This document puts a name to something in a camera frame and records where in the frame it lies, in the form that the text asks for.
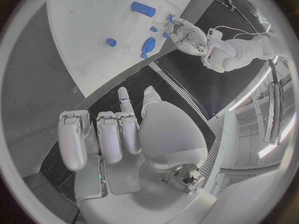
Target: blue object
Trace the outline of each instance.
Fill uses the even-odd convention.
[[[152,26],[152,27],[150,28],[150,30],[153,31],[153,32],[157,32],[157,31],[158,31],[158,29],[157,29],[156,27],[154,27],[154,26]]]
[[[155,8],[136,1],[132,3],[131,9],[149,17],[153,17],[155,15]]]
[[[164,32],[164,33],[163,33],[163,37],[165,37],[165,38],[169,38],[168,33],[167,33],[167,32]]]
[[[168,15],[168,20],[171,22],[171,24],[174,24],[174,21],[172,21],[172,18],[174,17],[174,15],[172,15],[172,14],[169,14]]]
[[[107,39],[107,43],[109,46],[111,47],[115,47],[116,46],[116,40],[112,39],[112,38],[108,38]]]
[[[142,54],[140,55],[140,57],[146,59],[148,57],[147,53],[153,51],[154,47],[155,47],[155,39],[153,37],[148,38],[144,42],[141,48]]]

